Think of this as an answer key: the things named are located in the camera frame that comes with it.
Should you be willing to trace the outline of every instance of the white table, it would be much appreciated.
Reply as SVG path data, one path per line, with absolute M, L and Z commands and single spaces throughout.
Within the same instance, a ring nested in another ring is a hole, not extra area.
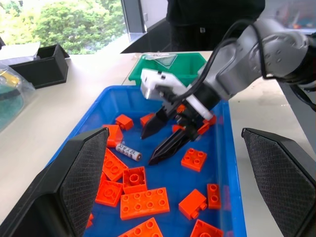
M 37 90 L 33 102 L 0 133 L 0 223 L 103 89 L 133 84 L 126 78 L 139 55 L 72 56 L 67 83 Z M 277 133 L 316 156 L 275 81 L 255 81 L 230 100 L 230 108 L 247 234 L 281 237 L 257 188 L 241 130 Z

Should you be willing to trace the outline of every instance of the robotic arm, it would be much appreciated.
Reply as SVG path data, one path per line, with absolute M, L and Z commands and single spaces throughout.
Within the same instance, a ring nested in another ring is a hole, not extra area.
M 316 90 L 315 57 L 316 39 L 286 31 L 275 20 L 264 19 L 247 27 L 239 39 L 221 42 L 200 77 L 188 87 L 172 74 L 144 69 L 143 95 L 163 100 L 163 107 L 144 127 L 142 139 L 157 133 L 169 119 L 176 118 L 185 128 L 163 141 L 149 164 L 171 157 L 187 142 L 194 141 L 203 120 L 212 118 L 210 110 L 220 100 L 229 100 L 261 76 L 290 84 L 293 92 L 316 110 L 302 91 Z M 182 113 L 177 112 L 180 104 L 186 107 Z

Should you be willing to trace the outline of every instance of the green plastic tray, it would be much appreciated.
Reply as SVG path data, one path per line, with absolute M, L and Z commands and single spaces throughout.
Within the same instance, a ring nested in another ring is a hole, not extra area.
M 174 74 L 185 86 L 188 86 L 197 76 L 198 71 L 206 63 L 199 53 L 178 53 L 176 59 L 168 69 L 156 60 L 146 60 L 143 55 L 138 61 L 128 79 L 134 80 L 136 85 L 141 84 L 140 75 L 143 68 Z

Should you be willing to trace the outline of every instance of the plastic bag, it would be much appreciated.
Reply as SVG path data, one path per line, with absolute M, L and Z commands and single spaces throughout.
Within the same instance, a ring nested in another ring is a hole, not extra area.
M 34 93 L 31 83 L 0 63 L 0 132 L 29 104 Z

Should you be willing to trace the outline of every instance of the trees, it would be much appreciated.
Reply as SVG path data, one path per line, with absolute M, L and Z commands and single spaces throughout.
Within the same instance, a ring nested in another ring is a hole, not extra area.
M 15 13 L 11 8 L 1 17 L 0 12 L 0 36 L 6 43 L 59 43 L 71 54 L 96 52 L 126 29 L 120 0 L 58 0 L 47 2 L 38 13 L 23 7 Z

